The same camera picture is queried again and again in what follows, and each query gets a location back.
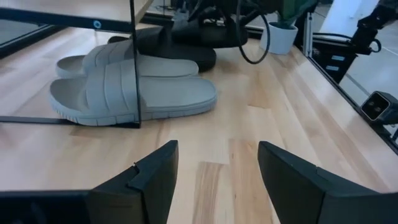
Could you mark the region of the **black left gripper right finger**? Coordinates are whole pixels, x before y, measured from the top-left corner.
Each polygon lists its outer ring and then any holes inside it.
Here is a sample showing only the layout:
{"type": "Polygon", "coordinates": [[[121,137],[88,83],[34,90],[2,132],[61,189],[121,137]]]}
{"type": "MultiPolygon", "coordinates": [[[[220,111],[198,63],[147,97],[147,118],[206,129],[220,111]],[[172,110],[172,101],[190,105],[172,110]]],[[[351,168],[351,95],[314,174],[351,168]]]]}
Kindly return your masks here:
{"type": "Polygon", "coordinates": [[[367,224],[380,193],[261,141],[257,159],[281,224],[367,224]]]}

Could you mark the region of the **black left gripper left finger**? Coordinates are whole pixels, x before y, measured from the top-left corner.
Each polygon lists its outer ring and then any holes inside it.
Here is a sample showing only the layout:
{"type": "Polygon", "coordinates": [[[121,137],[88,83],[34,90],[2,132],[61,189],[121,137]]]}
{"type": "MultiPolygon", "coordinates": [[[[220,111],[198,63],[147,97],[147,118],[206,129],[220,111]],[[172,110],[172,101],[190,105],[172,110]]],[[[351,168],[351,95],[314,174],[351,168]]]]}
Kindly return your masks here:
{"type": "Polygon", "coordinates": [[[88,194],[91,224],[166,224],[178,174],[171,140],[88,194]]]}

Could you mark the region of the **black rubber slide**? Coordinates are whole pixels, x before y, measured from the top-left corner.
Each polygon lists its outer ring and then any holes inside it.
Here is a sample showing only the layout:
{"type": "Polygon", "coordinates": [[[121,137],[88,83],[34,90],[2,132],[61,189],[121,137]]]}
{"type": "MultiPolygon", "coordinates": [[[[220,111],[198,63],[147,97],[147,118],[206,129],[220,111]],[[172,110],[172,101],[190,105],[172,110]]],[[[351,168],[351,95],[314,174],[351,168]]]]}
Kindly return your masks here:
{"type": "Polygon", "coordinates": [[[239,47],[248,41],[248,32],[241,27],[236,32],[234,21],[219,25],[216,22],[175,21],[172,27],[172,40],[178,44],[212,49],[239,47]]]}
{"type": "Polygon", "coordinates": [[[168,27],[148,27],[136,30],[137,48],[143,55],[194,61],[199,72],[211,70],[216,64],[216,52],[208,47],[175,43],[168,27]]]}

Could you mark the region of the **grey rubber slide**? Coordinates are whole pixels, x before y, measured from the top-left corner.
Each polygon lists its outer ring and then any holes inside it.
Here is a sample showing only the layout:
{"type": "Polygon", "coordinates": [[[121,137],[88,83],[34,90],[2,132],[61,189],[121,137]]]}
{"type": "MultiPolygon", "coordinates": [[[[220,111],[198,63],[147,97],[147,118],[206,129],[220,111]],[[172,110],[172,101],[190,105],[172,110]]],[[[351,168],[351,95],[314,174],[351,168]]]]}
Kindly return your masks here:
{"type": "Polygon", "coordinates": [[[205,113],[217,102],[214,84],[201,77],[143,77],[134,60],[92,68],[84,77],[54,80],[50,102],[62,118],[110,126],[205,113]]]}
{"type": "MultiPolygon", "coordinates": [[[[123,60],[133,59],[132,40],[124,40],[95,47],[86,55],[60,59],[55,71],[60,78],[85,76],[87,70],[123,60]]],[[[167,59],[138,54],[138,69],[143,77],[180,78],[197,76],[199,68],[192,60],[167,59]]]]}

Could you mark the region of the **white plant pot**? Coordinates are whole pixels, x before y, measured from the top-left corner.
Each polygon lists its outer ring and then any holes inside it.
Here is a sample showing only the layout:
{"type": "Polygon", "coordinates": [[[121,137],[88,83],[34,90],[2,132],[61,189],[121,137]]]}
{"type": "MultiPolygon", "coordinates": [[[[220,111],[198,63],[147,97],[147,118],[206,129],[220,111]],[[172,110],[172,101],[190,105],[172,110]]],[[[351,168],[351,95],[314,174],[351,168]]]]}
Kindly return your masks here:
{"type": "Polygon", "coordinates": [[[265,28],[261,40],[260,47],[265,50],[267,47],[267,36],[270,34],[269,53],[286,55],[290,52],[296,38],[298,28],[290,26],[289,29],[283,29],[276,22],[268,22],[269,32],[265,28]]]}

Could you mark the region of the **black equipment box with labels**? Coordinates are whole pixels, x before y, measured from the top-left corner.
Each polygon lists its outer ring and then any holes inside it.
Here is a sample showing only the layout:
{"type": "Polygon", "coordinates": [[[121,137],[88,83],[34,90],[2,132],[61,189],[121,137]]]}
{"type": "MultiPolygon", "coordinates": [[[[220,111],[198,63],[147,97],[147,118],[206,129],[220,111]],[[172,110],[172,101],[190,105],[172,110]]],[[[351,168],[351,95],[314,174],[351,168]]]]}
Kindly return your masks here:
{"type": "Polygon", "coordinates": [[[313,33],[312,59],[339,84],[358,56],[359,49],[351,37],[343,34],[313,33]]]}

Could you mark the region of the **silver aluminium rig post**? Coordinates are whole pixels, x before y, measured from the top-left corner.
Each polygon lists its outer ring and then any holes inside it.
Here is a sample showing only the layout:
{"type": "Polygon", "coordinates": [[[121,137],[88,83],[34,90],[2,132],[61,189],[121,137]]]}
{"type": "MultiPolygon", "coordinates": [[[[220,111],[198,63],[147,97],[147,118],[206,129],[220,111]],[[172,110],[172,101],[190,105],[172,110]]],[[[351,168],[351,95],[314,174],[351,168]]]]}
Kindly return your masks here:
{"type": "Polygon", "coordinates": [[[313,42],[313,32],[312,32],[312,13],[308,12],[305,22],[304,22],[304,33],[303,33],[303,54],[306,57],[312,57],[312,42],[313,42]]]}

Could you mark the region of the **wooden shelf with black frame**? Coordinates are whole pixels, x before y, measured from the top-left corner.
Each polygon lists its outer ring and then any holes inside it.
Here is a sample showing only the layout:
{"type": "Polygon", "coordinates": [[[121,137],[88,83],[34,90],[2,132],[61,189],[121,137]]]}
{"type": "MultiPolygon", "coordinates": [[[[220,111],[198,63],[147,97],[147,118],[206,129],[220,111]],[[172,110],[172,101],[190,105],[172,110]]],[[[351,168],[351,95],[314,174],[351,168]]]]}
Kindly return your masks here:
{"type": "MultiPolygon", "coordinates": [[[[0,0],[0,19],[135,35],[153,0],[0,0]]],[[[141,125],[137,46],[129,59],[88,69],[87,77],[50,85],[50,102],[68,121],[85,126],[141,125]]]]}

